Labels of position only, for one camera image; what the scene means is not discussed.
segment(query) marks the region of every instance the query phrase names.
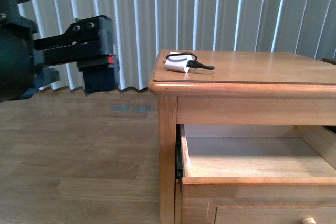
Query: charging cable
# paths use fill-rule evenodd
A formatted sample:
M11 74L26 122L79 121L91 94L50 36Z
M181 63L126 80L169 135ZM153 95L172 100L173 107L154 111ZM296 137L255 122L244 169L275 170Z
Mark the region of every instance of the charging cable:
M197 55L192 53L192 52L182 52L182 53L178 53L178 54L169 54L166 56L166 59L168 59L169 57L173 57L173 56L179 56L179 55L191 55L192 57L194 57L193 60L189 60L187 62L187 67L188 68L204 68L207 70L214 70L215 67L214 66L207 66L204 65L200 62L197 61Z

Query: screw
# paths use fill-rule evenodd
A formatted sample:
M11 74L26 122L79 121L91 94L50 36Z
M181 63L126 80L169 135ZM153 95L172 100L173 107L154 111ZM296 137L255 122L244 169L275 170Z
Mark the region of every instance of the screw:
M7 15L4 13L0 13L0 22L4 22L7 18Z
M94 29L94 23L93 22L89 22L88 24L87 24L87 27L89 28L89 29Z
M75 25L72 29L73 29L74 32L78 32L78 31L80 31L80 26Z

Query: wooden floor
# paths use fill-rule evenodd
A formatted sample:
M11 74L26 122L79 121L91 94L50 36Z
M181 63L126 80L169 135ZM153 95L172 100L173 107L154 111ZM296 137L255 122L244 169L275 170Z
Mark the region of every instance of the wooden floor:
M0 103L0 223L159 223L157 120L148 91Z

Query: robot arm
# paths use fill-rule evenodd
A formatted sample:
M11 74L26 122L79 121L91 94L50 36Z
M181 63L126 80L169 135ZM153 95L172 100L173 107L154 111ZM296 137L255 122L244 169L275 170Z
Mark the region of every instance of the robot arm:
M27 99L39 87L59 80L48 66L77 61L85 92L118 87L112 21L106 16L79 20L59 36L33 41L36 24L20 16L18 3L0 0L0 100Z

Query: white paper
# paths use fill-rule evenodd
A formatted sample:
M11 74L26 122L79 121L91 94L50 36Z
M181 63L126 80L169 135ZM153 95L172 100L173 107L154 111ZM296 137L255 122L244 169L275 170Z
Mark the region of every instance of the white paper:
M169 56L166 61L166 68L173 71L188 73L189 67L187 67L187 63L190 60L193 60L191 55Z

